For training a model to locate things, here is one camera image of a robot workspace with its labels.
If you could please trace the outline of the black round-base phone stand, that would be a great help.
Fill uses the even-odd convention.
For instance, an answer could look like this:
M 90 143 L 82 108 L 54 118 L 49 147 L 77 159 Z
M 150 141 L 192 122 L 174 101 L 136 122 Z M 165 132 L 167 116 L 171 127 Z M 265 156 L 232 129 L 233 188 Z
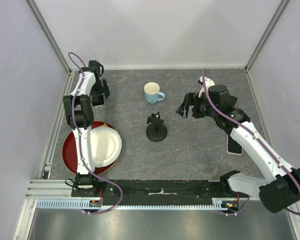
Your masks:
M 152 142 L 161 142 L 168 135 L 168 129 L 161 119 L 160 112 L 152 113 L 147 117 L 146 136 Z

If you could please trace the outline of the black phone clear case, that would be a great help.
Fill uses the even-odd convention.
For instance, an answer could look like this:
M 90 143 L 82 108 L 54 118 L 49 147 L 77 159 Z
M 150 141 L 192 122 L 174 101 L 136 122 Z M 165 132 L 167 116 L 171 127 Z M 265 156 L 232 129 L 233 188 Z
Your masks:
M 97 108 L 97 107 L 101 107 L 105 104 L 105 101 L 104 100 L 100 100 L 100 101 L 93 101 L 92 102 L 92 106 L 94 108 Z

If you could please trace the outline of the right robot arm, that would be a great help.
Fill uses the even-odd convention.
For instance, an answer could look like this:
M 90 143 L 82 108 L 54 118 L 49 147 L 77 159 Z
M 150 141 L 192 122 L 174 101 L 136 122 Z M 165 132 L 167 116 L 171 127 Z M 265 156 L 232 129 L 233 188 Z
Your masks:
M 246 151 L 261 171 L 263 178 L 238 170 L 221 176 L 219 191 L 225 197 L 235 192 L 258 198 L 271 213 L 278 213 L 300 201 L 300 168 L 294 168 L 258 133 L 248 115 L 236 108 L 237 97 L 225 85 L 203 86 L 200 92 L 188 92 L 176 113 L 196 119 L 210 117 L 227 134 L 227 151 Z

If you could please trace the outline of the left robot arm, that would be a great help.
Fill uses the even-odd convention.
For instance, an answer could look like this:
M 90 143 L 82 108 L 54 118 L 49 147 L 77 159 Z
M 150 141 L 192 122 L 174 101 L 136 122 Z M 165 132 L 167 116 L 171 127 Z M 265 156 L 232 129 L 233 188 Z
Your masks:
M 97 60 L 79 69 L 79 80 L 74 90 L 63 97 L 63 107 L 68 126 L 72 129 L 77 154 L 76 175 L 72 184 L 72 197 L 96 197 L 100 185 L 95 174 L 92 157 L 91 132 L 94 123 L 93 107 L 105 104 L 110 90 L 101 79 L 104 66 Z

